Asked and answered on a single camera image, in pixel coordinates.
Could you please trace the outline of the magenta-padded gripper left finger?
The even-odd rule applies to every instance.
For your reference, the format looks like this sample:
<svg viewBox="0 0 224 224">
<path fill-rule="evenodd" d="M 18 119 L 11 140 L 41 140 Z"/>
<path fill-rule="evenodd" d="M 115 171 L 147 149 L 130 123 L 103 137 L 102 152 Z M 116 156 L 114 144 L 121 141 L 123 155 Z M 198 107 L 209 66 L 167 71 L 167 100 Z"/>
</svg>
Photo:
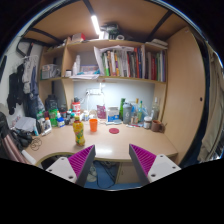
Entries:
<svg viewBox="0 0 224 224">
<path fill-rule="evenodd" d="M 83 187 L 95 155 L 95 146 L 91 145 L 69 158 L 60 157 L 47 171 Z"/>
</svg>

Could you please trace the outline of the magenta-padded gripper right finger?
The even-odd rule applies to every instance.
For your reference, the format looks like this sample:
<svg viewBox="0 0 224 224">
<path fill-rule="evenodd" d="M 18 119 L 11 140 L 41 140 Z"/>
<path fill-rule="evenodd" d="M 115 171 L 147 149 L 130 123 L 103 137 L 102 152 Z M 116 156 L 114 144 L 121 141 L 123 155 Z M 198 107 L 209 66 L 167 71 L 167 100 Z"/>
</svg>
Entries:
<svg viewBox="0 0 224 224">
<path fill-rule="evenodd" d="M 133 144 L 129 145 L 129 155 L 142 186 L 180 170 L 180 167 L 166 155 L 155 155 Z"/>
</svg>

